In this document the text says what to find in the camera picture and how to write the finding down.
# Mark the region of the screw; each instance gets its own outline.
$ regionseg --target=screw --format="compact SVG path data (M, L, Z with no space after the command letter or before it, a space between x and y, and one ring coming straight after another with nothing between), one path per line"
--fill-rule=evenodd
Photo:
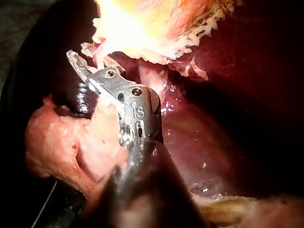
M105 73L105 78L112 78L115 76L115 71L113 70L108 70L106 73Z
M141 88L134 88L131 93L133 96L141 96L143 91Z

